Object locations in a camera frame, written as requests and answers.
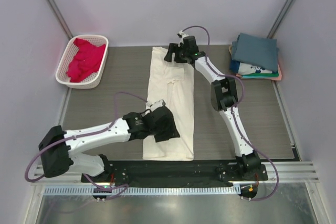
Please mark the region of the cream white t shirt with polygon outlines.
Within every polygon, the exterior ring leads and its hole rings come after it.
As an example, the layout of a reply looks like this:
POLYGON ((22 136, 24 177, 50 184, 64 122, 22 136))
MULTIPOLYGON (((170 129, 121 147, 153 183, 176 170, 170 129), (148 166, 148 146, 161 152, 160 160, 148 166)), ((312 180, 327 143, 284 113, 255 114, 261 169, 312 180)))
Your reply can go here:
POLYGON ((143 141, 142 158, 152 161, 192 161, 194 159, 194 69, 187 63, 166 62, 168 50, 153 47, 147 101, 164 100, 173 113, 178 138, 143 141))

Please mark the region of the white perforated plastic basket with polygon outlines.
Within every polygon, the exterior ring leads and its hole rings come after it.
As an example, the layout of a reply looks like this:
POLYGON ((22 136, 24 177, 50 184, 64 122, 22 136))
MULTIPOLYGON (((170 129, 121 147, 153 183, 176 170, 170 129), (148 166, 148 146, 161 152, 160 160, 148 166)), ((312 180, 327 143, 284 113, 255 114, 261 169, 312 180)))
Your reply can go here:
POLYGON ((95 88, 102 78, 109 41, 101 35, 72 38, 60 60, 55 78, 73 89, 95 88))

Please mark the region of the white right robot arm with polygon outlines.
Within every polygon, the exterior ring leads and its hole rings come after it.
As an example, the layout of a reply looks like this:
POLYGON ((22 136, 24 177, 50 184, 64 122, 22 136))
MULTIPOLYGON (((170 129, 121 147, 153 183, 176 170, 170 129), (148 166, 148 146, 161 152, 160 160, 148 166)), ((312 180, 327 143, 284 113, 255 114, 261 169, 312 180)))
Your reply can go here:
POLYGON ((223 74, 209 60, 207 54, 199 50, 194 36, 184 32, 178 34, 179 43, 170 43, 164 57, 167 62, 187 63, 211 85, 211 105, 223 118, 232 138, 236 172, 241 179, 248 180, 261 169, 261 160, 251 146, 239 117, 238 94, 234 77, 223 74))

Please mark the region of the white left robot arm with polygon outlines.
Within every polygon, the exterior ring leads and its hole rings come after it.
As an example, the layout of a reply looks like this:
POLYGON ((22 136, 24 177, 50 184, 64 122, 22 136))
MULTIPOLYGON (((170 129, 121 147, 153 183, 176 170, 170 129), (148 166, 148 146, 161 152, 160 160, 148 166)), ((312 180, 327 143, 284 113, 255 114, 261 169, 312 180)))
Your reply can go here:
POLYGON ((112 143, 125 143, 154 137, 155 142, 180 137, 173 113, 165 105, 153 105, 143 112, 130 112, 112 123, 82 130, 64 131, 52 127, 40 142, 41 163, 46 178, 68 171, 87 174, 100 182, 111 177, 107 158, 90 156, 86 151, 112 143))

